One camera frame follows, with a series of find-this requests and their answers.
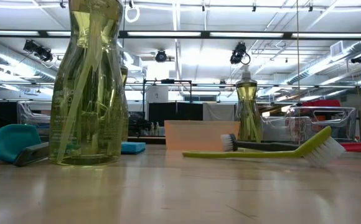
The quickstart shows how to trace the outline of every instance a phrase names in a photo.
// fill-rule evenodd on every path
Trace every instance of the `hook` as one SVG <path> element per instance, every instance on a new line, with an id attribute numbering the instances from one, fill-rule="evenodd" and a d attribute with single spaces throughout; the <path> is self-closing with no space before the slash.
<path id="1" fill-rule="evenodd" d="M 62 2 L 61 2 L 61 3 L 59 3 L 59 5 L 60 5 L 60 7 L 61 7 L 62 9 L 65 9 L 66 7 L 64 6 L 63 1 L 64 1 L 64 0 L 62 0 Z"/>
<path id="2" fill-rule="evenodd" d="M 313 2 L 311 1 L 310 3 L 309 3 L 309 10 L 308 10 L 308 12 L 312 12 L 313 11 Z"/>

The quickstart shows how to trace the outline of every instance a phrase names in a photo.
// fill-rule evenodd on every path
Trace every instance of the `blue object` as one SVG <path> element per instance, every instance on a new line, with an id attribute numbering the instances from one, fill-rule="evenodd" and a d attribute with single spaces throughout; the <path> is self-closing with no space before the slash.
<path id="1" fill-rule="evenodd" d="M 41 144 L 37 128 L 32 125 L 10 124 L 0 128 L 0 160 L 13 163 L 25 148 Z"/>
<path id="2" fill-rule="evenodd" d="M 146 149 L 144 142 L 122 142 L 121 154 L 139 154 Z"/>

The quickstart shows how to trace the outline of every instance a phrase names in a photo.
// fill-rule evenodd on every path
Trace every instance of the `dish brush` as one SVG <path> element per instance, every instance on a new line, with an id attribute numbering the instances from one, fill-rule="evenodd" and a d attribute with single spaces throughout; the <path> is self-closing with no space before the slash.
<path id="1" fill-rule="evenodd" d="M 305 158 L 314 167 L 325 167 L 345 152 L 336 140 L 331 137 L 331 128 L 325 127 L 295 151 L 283 152 L 183 152 L 184 157 L 207 159 L 220 158 Z"/>
<path id="2" fill-rule="evenodd" d="M 222 149 L 225 152 L 236 152 L 239 147 L 247 149 L 255 149 L 266 152 L 279 152 L 279 151 L 294 151 L 299 146 L 295 144 L 286 143 L 258 143 L 258 142 L 243 142 L 237 141 L 234 134 L 223 134 L 220 136 L 222 140 Z"/>

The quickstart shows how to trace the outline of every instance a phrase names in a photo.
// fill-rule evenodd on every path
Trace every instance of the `teal scraper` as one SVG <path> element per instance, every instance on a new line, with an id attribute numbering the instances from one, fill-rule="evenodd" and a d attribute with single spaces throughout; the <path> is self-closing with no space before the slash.
<path id="1" fill-rule="evenodd" d="M 37 128 L 31 125 L 10 124 L 0 128 L 0 160 L 13 163 L 27 147 L 41 144 Z"/>

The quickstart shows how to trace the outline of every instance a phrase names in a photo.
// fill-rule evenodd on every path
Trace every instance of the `ventilation duct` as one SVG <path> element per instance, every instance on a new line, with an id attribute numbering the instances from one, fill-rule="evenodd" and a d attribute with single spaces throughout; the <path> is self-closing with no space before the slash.
<path id="1" fill-rule="evenodd" d="M 346 42 L 344 41 L 336 43 L 336 45 L 343 46 L 339 54 L 335 54 L 334 56 L 332 56 L 334 52 L 331 51 L 321 56 L 320 58 L 316 59 L 315 61 L 309 63 L 308 65 L 306 65 L 303 69 L 301 69 L 302 72 L 299 75 L 298 75 L 298 71 L 290 74 L 291 78 L 287 80 L 287 84 L 292 85 L 298 82 L 298 80 L 302 80 L 303 78 L 310 77 L 311 75 L 319 73 L 333 66 L 334 63 L 338 62 L 339 60 L 349 60 L 361 54 L 361 41 L 352 45 L 345 46 L 345 44 Z"/>
<path id="2" fill-rule="evenodd" d="M 0 64 L 10 65 L 16 67 L 24 72 L 32 73 L 33 75 L 41 75 L 50 77 L 54 80 L 57 72 L 53 69 L 47 68 L 30 58 L 24 58 L 23 55 L 0 44 Z"/>
<path id="3" fill-rule="evenodd" d="M 321 71 L 324 71 L 327 68 L 333 66 L 336 62 L 340 60 L 349 60 L 361 55 L 361 41 L 341 41 L 332 46 L 331 51 L 313 62 L 304 66 L 300 73 L 298 71 L 293 72 L 289 75 L 289 78 L 283 81 L 282 85 L 292 85 L 298 80 L 303 78 L 310 77 L 311 75 L 317 74 Z M 271 95 L 274 92 L 280 90 L 280 87 L 272 87 L 266 90 L 261 91 L 260 96 Z"/>

